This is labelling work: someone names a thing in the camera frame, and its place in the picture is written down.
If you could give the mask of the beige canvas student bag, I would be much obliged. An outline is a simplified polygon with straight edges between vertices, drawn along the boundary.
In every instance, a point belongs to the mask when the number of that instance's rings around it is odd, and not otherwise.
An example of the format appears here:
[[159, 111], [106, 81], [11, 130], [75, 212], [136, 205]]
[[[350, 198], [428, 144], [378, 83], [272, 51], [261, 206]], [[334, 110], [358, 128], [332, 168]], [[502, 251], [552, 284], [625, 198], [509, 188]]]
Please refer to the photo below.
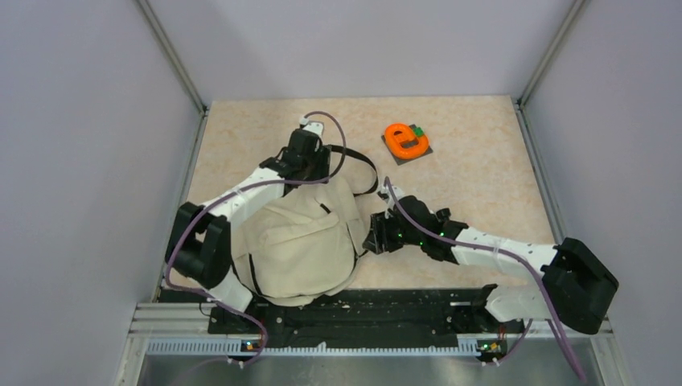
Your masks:
[[344, 290], [366, 252], [362, 194], [338, 174], [266, 204], [232, 233], [240, 282], [277, 306], [305, 306]]

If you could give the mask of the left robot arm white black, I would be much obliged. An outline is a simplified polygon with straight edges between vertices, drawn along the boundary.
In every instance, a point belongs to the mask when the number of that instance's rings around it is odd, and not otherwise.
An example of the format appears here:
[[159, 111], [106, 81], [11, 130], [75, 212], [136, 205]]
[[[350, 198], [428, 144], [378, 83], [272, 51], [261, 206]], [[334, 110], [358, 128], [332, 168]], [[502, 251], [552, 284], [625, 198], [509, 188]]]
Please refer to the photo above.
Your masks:
[[186, 202], [176, 212], [166, 251], [165, 281], [176, 271], [197, 283], [194, 293], [228, 310], [228, 323], [239, 332], [252, 330], [258, 312], [249, 303], [253, 293], [244, 286], [232, 259], [232, 232], [266, 204], [305, 185], [331, 178], [329, 148], [323, 145], [323, 124], [304, 123], [288, 144], [267, 158], [241, 183], [207, 203]]

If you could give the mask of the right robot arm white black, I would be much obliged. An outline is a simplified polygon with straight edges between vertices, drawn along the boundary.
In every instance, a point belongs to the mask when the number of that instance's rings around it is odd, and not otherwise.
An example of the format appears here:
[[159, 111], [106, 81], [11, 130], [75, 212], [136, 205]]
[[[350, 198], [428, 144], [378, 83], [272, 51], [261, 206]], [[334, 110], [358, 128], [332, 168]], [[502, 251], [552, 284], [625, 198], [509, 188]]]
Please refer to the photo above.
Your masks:
[[524, 286], [491, 284], [474, 301], [471, 319], [493, 331], [516, 319], [558, 321], [582, 334], [596, 334], [619, 288], [611, 271], [581, 240], [533, 244], [494, 236], [453, 220], [450, 210], [431, 211], [413, 195], [393, 200], [370, 217], [363, 247], [375, 254], [417, 246], [435, 261], [480, 266], [525, 280]]

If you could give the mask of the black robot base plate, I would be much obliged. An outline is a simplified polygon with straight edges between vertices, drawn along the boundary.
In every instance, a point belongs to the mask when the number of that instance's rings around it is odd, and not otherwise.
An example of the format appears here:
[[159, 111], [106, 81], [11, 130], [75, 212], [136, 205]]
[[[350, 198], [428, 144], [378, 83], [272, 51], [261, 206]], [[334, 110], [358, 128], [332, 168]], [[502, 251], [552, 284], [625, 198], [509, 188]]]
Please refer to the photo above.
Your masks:
[[499, 322], [490, 316], [480, 289], [346, 289], [306, 306], [276, 306], [254, 297], [249, 321], [215, 308], [209, 315], [211, 335], [247, 335], [241, 347], [253, 351], [253, 336], [264, 327], [271, 349], [456, 347], [459, 335], [521, 333], [525, 322]]

